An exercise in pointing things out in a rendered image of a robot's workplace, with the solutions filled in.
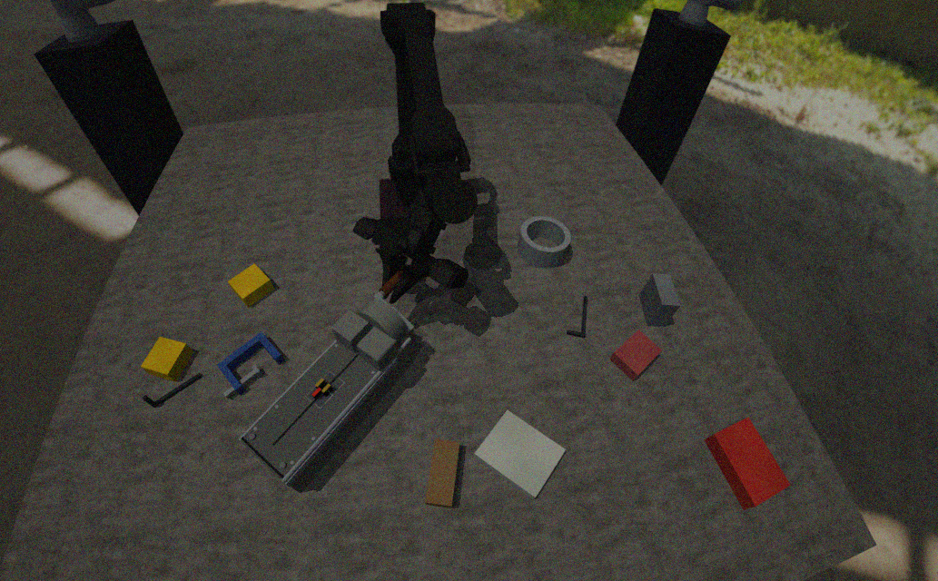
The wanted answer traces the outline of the yellow block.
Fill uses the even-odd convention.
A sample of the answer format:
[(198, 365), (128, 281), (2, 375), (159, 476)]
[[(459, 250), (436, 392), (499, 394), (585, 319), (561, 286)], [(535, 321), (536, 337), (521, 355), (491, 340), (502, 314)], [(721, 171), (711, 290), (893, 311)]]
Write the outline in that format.
[(256, 301), (264, 299), (264, 296), (274, 290), (270, 279), (265, 276), (261, 269), (258, 269), (255, 263), (249, 269), (238, 273), (238, 276), (234, 276), (228, 282), (233, 292), (238, 295), (247, 308), (250, 308)]
[(192, 356), (193, 350), (187, 344), (160, 337), (141, 367), (155, 377), (178, 380)]

